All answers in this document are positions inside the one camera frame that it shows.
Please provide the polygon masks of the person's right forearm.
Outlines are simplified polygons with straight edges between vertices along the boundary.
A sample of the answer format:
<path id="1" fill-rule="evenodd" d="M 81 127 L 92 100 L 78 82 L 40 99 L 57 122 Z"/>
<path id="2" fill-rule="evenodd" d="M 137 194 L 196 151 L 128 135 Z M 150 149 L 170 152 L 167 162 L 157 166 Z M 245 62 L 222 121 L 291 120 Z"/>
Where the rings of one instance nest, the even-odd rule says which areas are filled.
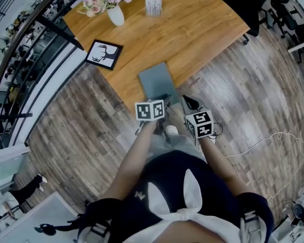
<path id="1" fill-rule="evenodd" d="M 231 163 L 209 137 L 199 139 L 199 143 L 208 165 L 225 182 L 234 196 L 250 192 L 250 189 L 238 177 Z"/>

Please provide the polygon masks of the person's navy top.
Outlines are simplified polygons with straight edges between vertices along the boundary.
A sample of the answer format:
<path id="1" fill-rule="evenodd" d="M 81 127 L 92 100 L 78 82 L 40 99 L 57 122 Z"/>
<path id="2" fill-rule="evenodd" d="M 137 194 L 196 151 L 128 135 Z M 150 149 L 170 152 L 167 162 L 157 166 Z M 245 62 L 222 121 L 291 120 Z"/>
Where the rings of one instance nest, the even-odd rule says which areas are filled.
<path id="1" fill-rule="evenodd" d="M 201 189 L 203 205 L 200 214 L 219 217 L 237 226 L 242 243 L 268 243 L 274 219 L 267 200 L 252 192 L 234 196 L 206 162 L 181 151 L 169 152 L 149 161 L 138 183 L 124 200 L 98 200 L 88 206 L 86 214 L 95 222 L 110 222 L 105 243 L 123 243 L 130 236 L 161 221 L 148 207 L 149 182 L 160 190 L 170 212 L 186 207 L 183 182 L 188 169 Z M 145 198 L 136 198 L 136 191 L 144 193 Z"/>

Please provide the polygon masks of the clear acrylic card stand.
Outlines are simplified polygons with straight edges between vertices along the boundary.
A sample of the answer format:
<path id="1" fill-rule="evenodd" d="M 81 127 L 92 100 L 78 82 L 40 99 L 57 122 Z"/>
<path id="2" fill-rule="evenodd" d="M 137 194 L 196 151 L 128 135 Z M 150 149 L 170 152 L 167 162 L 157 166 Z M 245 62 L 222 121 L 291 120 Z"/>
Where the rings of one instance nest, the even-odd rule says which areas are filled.
<path id="1" fill-rule="evenodd" d="M 145 14 L 160 17 L 162 14 L 162 0 L 145 0 Z"/>

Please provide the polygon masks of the white desk edge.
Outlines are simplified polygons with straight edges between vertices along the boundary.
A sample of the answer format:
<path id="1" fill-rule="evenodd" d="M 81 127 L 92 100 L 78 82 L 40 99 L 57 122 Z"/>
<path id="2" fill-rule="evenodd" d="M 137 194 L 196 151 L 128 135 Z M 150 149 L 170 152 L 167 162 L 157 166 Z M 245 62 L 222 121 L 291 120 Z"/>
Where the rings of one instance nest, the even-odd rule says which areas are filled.
<path id="1" fill-rule="evenodd" d="M 287 50 L 287 52 L 292 53 L 292 52 L 298 51 L 298 50 L 303 49 L 303 48 L 304 48 L 304 42 L 302 42 L 298 45 L 295 45 L 294 47 L 291 47 L 290 49 Z"/>

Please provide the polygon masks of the person's grey trousers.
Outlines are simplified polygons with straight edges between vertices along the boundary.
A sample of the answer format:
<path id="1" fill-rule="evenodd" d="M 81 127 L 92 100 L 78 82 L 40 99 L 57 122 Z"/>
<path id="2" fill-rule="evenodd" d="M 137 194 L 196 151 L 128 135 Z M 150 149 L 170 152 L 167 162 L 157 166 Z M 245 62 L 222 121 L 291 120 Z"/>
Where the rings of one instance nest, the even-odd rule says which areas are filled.
<path id="1" fill-rule="evenodd" d="M 197 146 L 192 142 L 190 138 L 185 135 L 172 134 L 168 138 L 165 135 L 153 134 L 151 138 L 150 147 L 148 150 L 148 156 L 146 163 L 154 158 L 164 155 L 173 151 L 181 151 L 188 155 L 197 157 L 204 162 L 207 162 Z"/>

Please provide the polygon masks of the black office chair with cloth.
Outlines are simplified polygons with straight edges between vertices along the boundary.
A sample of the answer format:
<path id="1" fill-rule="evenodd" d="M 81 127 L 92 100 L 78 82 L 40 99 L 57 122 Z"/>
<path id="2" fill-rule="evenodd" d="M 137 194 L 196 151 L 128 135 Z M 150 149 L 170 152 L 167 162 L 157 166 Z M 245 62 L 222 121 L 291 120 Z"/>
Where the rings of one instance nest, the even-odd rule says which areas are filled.
<path id="1" fill-rule="evenodd" d="M 304 24 L 298 25 L 295 18 L 293 17 L 294 14 L 299 14 L 299 16 L 302 18 L 296 7 L 294 7 L 293 11 L 289 11 L 286 8 L 285 5 L 288 2 L 289 0 L 271 0 L 271 6 L 276 12 L 274 12 L 272 9 L 269 9 L 269 13 L 274 19 L 273 24 L 278 24 L 278 27 L 281 30 L 282 39 L 286 37 L 285 34 L 289 34 L 288 31 L 283 30 L 284 25 L 286 25 L 289 30 L 294 30 L 295 32 L 299 31 L 301 27 L 304 27 Z"/>

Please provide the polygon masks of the white ceramic vase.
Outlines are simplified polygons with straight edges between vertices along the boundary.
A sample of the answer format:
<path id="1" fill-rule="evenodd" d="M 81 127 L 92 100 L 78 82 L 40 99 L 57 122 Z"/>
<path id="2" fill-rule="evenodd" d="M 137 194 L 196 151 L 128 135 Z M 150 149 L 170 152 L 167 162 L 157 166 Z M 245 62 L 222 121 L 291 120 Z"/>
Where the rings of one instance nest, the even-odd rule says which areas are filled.
<path id="1" fill-rule="evenodd" d="M 125 18 L 120 6 L 107 9 L 107 14 L 115 26 L 122 26 L 124 24 Z"/>

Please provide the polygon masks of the person's left forearm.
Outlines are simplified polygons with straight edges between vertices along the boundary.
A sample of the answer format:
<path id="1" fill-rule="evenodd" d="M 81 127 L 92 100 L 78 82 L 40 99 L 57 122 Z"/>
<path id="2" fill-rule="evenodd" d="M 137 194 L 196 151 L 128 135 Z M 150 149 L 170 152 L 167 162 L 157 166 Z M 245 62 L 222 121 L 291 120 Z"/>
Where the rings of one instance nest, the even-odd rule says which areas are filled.
<path id="1" fill-rule="evenodd" d="M 144 169 L 152 135 L 157 121 L 144 124 L 134 143 L 125 155 L 110 187 L 99 198 L 115 198 L 123 200 L 138 182 Z"/>

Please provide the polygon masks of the black framed deer picture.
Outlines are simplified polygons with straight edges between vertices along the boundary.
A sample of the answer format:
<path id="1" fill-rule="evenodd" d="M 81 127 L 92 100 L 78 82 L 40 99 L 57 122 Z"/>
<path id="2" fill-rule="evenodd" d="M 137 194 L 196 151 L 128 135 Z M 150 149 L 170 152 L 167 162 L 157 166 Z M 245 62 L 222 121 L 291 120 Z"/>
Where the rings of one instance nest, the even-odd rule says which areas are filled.
<path id="1" fill-rule="evenodd" d="M 85 58 L 86 63 L 113 71 L 123 46 L 95 39 Z"/>

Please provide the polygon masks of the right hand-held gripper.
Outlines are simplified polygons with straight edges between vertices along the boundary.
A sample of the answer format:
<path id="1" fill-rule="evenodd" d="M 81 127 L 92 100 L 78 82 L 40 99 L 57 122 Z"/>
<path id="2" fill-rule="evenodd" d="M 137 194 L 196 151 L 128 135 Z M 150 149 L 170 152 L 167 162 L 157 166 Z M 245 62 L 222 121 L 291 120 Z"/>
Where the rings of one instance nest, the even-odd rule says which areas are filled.
<path id="1" fill-rule="evenodd" d="M 208 137 L 214 133 L 214 120 L 205 103 L 194 96 L 181 96 L 185 124 L 189 133 L 195 138 Z"/>

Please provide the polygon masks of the white desk panel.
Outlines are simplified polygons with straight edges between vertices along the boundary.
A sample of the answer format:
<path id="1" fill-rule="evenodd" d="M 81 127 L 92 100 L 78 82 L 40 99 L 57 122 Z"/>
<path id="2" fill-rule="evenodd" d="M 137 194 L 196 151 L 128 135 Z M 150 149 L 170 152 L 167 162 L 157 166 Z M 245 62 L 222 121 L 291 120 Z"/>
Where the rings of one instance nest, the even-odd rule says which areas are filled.
<path id="1" fill-rule="evenodd" d="M 74 243 L 77 232 L 56 232 L 47 236 L 35 231 L 41 224 L 65 225 L 78 213 L 61 197 L 52 193 L 23 217 L 0 233 L 0 243 Z"/>

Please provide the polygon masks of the frosted glass door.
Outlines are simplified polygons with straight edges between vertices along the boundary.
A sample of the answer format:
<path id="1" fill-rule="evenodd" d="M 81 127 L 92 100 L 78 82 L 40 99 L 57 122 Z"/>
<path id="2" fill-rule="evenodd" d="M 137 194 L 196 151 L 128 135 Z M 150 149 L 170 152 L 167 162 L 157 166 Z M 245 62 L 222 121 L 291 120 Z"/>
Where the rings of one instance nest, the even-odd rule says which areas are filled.
<path id="1" fill-rule="evenodd" d="M 0 149 L 0 184 L 19 172 L 29 152 L 29 147 L 23 143 Z"/>

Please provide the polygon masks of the black metal railing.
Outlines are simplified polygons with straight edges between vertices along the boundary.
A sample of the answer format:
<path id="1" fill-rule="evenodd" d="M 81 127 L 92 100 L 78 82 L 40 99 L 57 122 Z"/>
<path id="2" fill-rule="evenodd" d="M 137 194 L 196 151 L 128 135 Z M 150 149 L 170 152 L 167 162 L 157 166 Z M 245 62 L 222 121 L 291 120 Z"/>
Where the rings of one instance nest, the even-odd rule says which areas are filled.
<path id="1" fill-rule="evenodd" d="M 64 16 L 77 0 L 40 0 L 23 12 L 3 47 L 0 64 L 0 150 L 25 142 L 46 101 L 45 89 L 80 49 Z"/>

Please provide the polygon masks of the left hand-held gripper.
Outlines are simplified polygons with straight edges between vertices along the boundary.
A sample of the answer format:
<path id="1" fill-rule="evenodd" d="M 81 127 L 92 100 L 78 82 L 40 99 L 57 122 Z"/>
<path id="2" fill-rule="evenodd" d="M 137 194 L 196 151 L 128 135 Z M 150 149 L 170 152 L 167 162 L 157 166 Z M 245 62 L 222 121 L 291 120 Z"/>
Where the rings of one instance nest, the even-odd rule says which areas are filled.
<path id="1" fill-rule="evenodd" d="M 136 120 L 139 121 L 139 128 L 136 130 L 135 135 L 138 135 L 141 128 L 147 122 L 157 120 L 157 126 L 154 131 L 155 134 L 161 135 L 164 132 L 163 123 L 166 120 L 166 110 L 169 109 L 172 102 L 172 95 L 162 94 L 157 96 L 156 99 L 148 99 L 135 103 Z"/>

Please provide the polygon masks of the pale grey-green book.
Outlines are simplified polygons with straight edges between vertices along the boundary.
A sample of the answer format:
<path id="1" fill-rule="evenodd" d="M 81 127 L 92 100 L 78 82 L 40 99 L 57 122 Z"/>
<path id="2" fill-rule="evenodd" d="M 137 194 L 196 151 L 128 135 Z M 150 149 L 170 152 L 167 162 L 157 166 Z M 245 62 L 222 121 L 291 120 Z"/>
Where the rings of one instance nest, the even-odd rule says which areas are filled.
<path id="1" fill-rule="evenodd" d="M 162 62 L 138 74 L 147 99 L 170 96 L 170 103 L 180 102 L 179 94 L 175 88 L 166 63 Z"/>

